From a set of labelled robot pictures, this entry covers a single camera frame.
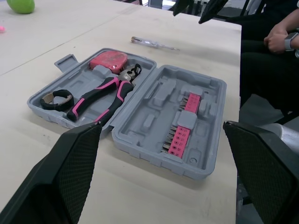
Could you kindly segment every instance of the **tool kit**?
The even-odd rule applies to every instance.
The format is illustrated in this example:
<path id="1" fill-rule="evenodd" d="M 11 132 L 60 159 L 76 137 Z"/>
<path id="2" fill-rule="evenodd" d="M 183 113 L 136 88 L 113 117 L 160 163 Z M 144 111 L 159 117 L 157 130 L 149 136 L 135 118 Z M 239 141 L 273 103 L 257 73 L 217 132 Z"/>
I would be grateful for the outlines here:
<path id="1" fill-rule="evenodd" d="M 113 49 L 55 65 L 63 75 L 28 100 L 36 115 L 66 128 L 100 122 L 100 138 L 112 132 L 118 149 L 178 175 L 213 172 L 224 81 Z"/>

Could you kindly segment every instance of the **case latch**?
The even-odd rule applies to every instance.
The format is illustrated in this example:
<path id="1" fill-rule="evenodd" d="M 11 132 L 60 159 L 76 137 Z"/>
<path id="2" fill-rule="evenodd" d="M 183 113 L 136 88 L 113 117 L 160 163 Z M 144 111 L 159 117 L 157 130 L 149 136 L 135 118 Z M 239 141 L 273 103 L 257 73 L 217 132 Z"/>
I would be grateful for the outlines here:
<path id="1" fill-rule="evenodd" d="M 55 66 L 58 67 L 62 72 L 67 71 L 71 67 L 75 66 L 78 63 L 74 55 L 67 55 L 64 58 L 61 58 L 55 62 Z"/>

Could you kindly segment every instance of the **pliers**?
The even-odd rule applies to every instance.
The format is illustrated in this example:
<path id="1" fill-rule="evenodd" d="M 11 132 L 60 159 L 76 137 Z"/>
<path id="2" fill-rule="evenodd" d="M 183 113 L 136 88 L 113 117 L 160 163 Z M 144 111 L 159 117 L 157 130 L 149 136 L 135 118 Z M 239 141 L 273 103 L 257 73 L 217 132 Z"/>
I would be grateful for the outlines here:
<path id="1" fill-rule="evenodd" d="M 106 78 L 97 88 L 85 93 L 67 113 L 67 117 L 72 121 L 78 120 L 92 103 L 118 89 L 113 103 L 95 120 L 95 122 L 100 122 L 104 126 L 115 111 L 123 104 L 126 95 L 133 90 L 134 84 L 132 81 L 141 71 L 141 66 L 135 64 L 135 66 L 122 71 L 117 77 Z"/>

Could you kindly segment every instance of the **wooden table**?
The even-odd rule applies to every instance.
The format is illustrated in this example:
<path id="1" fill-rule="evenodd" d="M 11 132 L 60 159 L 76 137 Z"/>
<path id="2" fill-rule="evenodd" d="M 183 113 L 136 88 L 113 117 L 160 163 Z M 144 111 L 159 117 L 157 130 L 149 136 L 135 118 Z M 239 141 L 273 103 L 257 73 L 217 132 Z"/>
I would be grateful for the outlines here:
<path id="1" fill-rule="evenodd" d="M 67 54 L 84 60 L 101 48 L 223 79 L 223 120 L 238 120 L 241 27 L 221 21 L 110 0 L 40 0 L 29 15 L 0 2 L 0 209 L 31 168 L 66 129 L 44 121 L 27 99 L 61 75 L 54 62 Z M 131 36 L 181 49 L 179 53 L 130 43 Z M 235 223 L 236 168 L 221 131 L 215 171 L 193 181 L 100 141 L 91 189 L 80 223 Z"/>

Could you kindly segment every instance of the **open tool case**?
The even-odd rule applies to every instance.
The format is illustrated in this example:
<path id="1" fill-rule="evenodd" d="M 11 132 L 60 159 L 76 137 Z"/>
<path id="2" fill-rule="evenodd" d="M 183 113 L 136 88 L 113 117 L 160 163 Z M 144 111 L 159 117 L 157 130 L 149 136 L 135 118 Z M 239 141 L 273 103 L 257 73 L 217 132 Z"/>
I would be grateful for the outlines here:
<path id="1" fill-rule="evenodd" d="M 117 77 L 101 65 L 93 70 L 89 68 L 93 58 L 110 50 L 102 49 L 81 63 L 74 55 L 57 61 L 55 65 L 63 75 L 33 95 L 28 106 L 36 115 L 66 128 L 93 122 L 111 105 L 116 91 L 93 103 L 75 122 L 67 118 L 67 112 L 42 109 L 40 99 L 49 92 L 65 89 L 73 94 L 76 103 L 105 78 Z M 127 67 L 137 63 L 142 71 L 134 80 L 135 87 L 127 94 L 123 105 L 103 126 L 101 138 L 112 131 L 118 149 L 178 175 L 195 180 L 210 175 L 216 162 L 226 83 L 174 66 L 156 68 L 156 62 L 150 59 L 126 54 Z M 199 96 L 196 113 L 179 110 L 182 100 L 188 99 L 190 94 Z M 162 152 L 169 131 L 178 125 L 190 130 L 182 158 Z"/>

